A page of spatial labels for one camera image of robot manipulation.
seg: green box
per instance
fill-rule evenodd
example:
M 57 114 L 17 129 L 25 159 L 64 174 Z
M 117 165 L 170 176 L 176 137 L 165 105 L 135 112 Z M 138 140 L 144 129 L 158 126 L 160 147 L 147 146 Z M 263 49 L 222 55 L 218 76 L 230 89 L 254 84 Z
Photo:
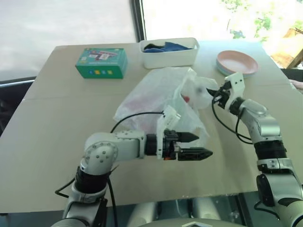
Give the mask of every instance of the green box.
M 122 79 L 126 67 L 123 48 L 86 48 L 76 63 L 84 78 Z

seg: white container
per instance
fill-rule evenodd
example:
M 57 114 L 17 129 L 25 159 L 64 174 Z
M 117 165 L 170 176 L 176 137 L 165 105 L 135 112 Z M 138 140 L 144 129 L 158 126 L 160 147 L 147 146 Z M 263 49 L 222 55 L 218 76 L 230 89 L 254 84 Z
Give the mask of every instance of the white container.
M 148 44 L 164 46 L 165 42 L 180 44 L 192 50 L 144 53 L 144 47 Z M 192 65 L 199 51 L 199 43 L 195 38 L 175 38 L 140 41 L 140 52 L 143 57 L 144 67 L 147 69 L 163 68 L 169 66 Z

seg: beige table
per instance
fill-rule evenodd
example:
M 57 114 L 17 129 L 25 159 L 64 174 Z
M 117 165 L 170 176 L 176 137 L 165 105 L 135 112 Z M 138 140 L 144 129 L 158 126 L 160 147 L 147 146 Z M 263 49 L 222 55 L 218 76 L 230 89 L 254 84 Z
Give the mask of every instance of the beige table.
M 288 155 L 303 180 L 303 96 L 291 89 L 260 44 L 209 41 L 200 45 L 193 69 L 218 83 L 224 80 L 215 68 L 220 51 L 239 50 L 257 60 L 259 71 L 245 79 L 244 96 L 264 104 L 277 118 Z M 74 64 L 86 47 L 125 48 L 129 60 L 126 77 L 83 79 Z M 64 209 L 66 199 L 56 196 L 54 190 L 74 177 L 86 138 L 112 128 L 117 107 L 146 73 L 139 44 L 55 48 L 0 138 L 0 213 Z M 234 116 L 221 109 L 218 114 L 234 127 Z M 201 111 L 201 116 L 210 135 L 206 147 L 213 156 L 200 162 L 147 157 L 120 163 L 111 176 L 118 205 L 257 189 L 253 147 L 223 128 L 210 108 Z M 243 126 L 240 130 L 247 133 Z

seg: pink plate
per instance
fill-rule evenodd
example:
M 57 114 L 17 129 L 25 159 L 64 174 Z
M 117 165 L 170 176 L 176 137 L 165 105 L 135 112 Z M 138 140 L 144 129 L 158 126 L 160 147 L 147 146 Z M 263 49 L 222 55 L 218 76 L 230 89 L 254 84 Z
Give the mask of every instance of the pink plate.
M 252 57 L 238 51 L 222 51 L 217 60 L 224 69 L 233 73 L 252 74 L 258 70 L 258 64 Z

